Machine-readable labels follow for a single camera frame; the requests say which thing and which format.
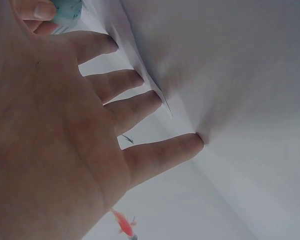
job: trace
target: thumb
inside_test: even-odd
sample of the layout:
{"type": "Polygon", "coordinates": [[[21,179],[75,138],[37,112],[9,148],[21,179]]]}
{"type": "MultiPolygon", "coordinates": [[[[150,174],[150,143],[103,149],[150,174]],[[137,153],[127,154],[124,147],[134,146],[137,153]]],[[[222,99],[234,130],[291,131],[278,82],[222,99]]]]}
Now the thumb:
{"type": "Polygon", "coordinates": [[[14,0],[13,3],[22,20],[49,21],[57,11],[49,0],[14,0]]]}

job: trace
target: white wall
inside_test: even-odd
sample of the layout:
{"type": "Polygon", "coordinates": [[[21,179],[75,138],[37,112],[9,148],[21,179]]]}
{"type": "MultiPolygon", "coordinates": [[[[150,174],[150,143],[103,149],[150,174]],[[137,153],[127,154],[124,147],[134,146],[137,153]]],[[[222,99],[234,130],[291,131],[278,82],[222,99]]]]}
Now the white wall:
{"type": "Polygon", "coordinates": [[[175,119],[209,142],[202,172],[258,239],[300,239],[300,0],[121,2],[175,119]]]}
{"type": "MultiPolygon", "coordinates": [[[[128,68],[120,61],[120,53],[103,55],[80,66],[85,75],[105,73],[128,68]]],[[[142,93],[145,88],[131,90],[117,99],[128,98],[142,93]]],[[[172,119],[164,109],[146,118],[126,135],[134,144],[149,143],[172,137],[168,128],[158,121],[172,119]]],[[[131,143],[119,137],[122,148],[131,143]]],[[[254,235],[233,212],[222,196],[190,161],[163,173],[129,191],[115,206],[130,220],[136,216],[136,234],[141,240],[255,240],[254,235]]],[[[84,237],[84,240],[127,239],[117,235],[118,224],[111,214],[107,214],[84,237]]]]}

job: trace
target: red fish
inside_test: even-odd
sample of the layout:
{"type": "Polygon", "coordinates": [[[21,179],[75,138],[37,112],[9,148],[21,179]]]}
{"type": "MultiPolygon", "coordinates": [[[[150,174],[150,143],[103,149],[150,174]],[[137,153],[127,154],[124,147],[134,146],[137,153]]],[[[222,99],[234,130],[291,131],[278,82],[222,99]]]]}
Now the red fish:
{"type": "Polygon", "coordinates": [[[110,211],[113,213],[115,220],[120,225],[121,230],[119,231],[119,234],[125,233],[129,238],[133,238],[135,236],[135,234],[134,234],[134,231],[132,228],[135,225],[137,225],[137,222],[135,221],[135,219],[133,219],[132,222],[128,222],[128,220],[126,219],[126,217],[123,213],[118,212],[114,209],[111,209],[110,211]]]}

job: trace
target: hand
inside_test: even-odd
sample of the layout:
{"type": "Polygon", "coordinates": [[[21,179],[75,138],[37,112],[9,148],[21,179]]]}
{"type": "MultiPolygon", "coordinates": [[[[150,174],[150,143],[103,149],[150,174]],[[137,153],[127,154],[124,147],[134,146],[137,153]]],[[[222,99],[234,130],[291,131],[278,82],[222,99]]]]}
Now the hand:
{"type": "Polygon", "coordinates": [[[186,134],[121,150],[117,136],[153,113],[161,101],[149,91],[107,103],[143,84],[132,70],[80,74],[79,64],[115,52],[116,43],[89,31],[35,35],[16,21],[11,9],[4,14],[2,239],[80,239],[126,191],[203,148],[196,134],[186,134]]]}
{"type": "Polygon", "coordinates": [[[56,14],[55,5],[49,0],[10,0],[19,17],[28,28],[39,35],[51,34],[58,25],[48,22],[56,14]]]}

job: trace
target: white paper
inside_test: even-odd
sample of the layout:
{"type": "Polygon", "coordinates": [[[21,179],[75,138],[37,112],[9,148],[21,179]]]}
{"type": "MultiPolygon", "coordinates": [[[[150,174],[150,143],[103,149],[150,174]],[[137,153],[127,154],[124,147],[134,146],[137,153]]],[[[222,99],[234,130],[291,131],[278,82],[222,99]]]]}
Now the white paper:
{"type": "Polygon", "coordinates": [[[88,15],[82,14],[82,21],[91,29],[93,29],[93,24],[102,25],[105,32],[118,44],[120,51],[124,54],[123,58],[130,63],[132,69],[139,73],[144,83],[158,94],[163,106],[171,115],[163,92],[149,75],[139,54],[129,19],[121,2],[119,0],[85,0],[84,6],[88,15]]]}

